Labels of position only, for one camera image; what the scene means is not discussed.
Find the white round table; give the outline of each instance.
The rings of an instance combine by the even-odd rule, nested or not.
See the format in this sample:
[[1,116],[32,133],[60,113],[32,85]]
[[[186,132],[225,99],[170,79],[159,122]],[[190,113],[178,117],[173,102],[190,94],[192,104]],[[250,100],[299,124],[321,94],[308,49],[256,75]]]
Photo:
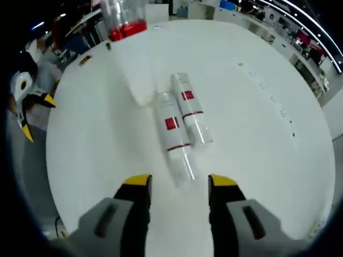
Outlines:
[[204,109],[214,141],[195,151],[198,186],[174,186],[152,108],[136,105],[113,64],[115,43],[108,51],[102,42],[87,52],[93,57],[84,66],[83,55],[67,67],[49,118],[48,177],[66,228],[75,230],[82,214],[142,173],[153,175],[147,256],[212,256],[211,173],[236,180],[291,238],[324,222],[333,197],[333,147],[322,110],[294,67],[229,23],[172,21],[147,33],[158,84],[167,87],[171,74],[186,72]]

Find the person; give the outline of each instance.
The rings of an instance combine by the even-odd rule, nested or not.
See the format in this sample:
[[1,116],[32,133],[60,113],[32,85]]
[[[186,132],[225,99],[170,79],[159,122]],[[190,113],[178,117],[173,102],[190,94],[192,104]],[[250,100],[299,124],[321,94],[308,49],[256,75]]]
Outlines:
[[65,37],[68,33],[70,26],[68,26],[68,21],[66,19],[58,20],[57,18],[53,21],[53,29],[51,34],[53,36],[53,41],[55,43],[56,49],[64,51],[65,49],[73,51],[79,55],[82,55],[84,52],[88,51],[90,48],[83,40],[82,35],[79,33],[79,30],[75,30]]
[[265,13],[265,12],[259,12],[259,13],[256,15],[256,19],[258,19],[258,20],[260,20],[260,21],[263,21],[265,17],[266,17],[266,13]]
[[44,63],[50,63],[48,65],[51,65],[51,64],[58,65],[59,64],[59,58],[50,49],[47,48],[46,43],[43,39],[37,39],[36,47],[37,47],[37,50],[40,50],[42,52],[41,57],[36,62],[37,65],[41,65]]
[[271,27],[275,26],[275,19],[274,19],[274,14],[273,13],[269,15],[269,19],[266,19],[265,23],[267,23]]
[[[32,56],[28,52],[24,52],[19,58],[18,71],[13,75],[10,81],[11,94],[9,96],[8,108],[13,114],[16,113],[17,107],[13,94],[16,79],[21,72],[28,72],[34,81],[34,84],[48,92],[52,97],[55,95],[59,80],[62,76],[61,71],[57,68],[51,69],[48,65],[38,66],[36,62],[33,61]],[[24,98],[23,105],[26,110],[27,122],[32,126],[47,131],[50,108],[36,104],[30,95]]]
[[251,14],[254,12],[253,4],[249,1],[243,0],[241,1],[238,6],[241,8],[241,12],[244,14]]

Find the red label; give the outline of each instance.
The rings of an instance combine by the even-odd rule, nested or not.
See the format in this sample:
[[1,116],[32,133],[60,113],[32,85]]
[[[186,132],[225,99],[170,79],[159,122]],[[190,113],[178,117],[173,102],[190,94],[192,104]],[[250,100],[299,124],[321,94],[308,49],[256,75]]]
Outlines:
[[165,120],[165,122],[166,122],[167,130],[173,130],[178,127],[178,122],[177,122],[176,117],[168,118]]
[[184,100],[189,100],[189,99],[193,99],[194,98],[192,91],[182,92],[181,95],[182,95],[182,98]]

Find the white cabinet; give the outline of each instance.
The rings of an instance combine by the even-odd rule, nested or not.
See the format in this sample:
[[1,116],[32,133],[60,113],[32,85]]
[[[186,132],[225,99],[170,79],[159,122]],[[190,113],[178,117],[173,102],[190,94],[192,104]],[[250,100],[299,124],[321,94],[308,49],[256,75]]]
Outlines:
[[283,38],[276,36],[274,42],[272,43],[272,47],[282,54],[287,60],[293,60],[294,49],[292,49]]
[[188,19],[205,20],[206,5],[198,2],[192,2],[188,5]]
[[334,79],[338,75],[329,57],[326,57],[319,67],[325,72],[325,76],[330,83],[331,79]]
[[[338,79],[343,85],[343,77]],[[332,140],[343,134],[343,89],[323,107],[323,112],[329,125]]]
[[148,25],[169,20],[168,4],[147,4],[145,6],[146,22]]
[[213,20],[225,21],[237,24],[243,28],[249,28],[249,22],[236,11],[229,11],[223,8],[216,8]]

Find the clear plastic bottle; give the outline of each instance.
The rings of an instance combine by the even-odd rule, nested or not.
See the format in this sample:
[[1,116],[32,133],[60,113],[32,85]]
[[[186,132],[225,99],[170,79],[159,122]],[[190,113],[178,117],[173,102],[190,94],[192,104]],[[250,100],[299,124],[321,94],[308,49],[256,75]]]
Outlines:
[[198,169],[173,93],[163,92],[156,96],[155,114],[160,140],[167,152],[168,166],[176,186],[196,180]]
[[151,60],[151,38],[144,0],[101,0],[102,15],[112,41],[108,57],[116,62],[139,106],[148,105],[156,92]]
[[171,85],[175,92],[182,119],[192,145],[212,142],[213,139],[205,125],[201,107],[186,73],[171,75]]
[[101,0],[108,37],[118,41],[147,29],[143,0]]

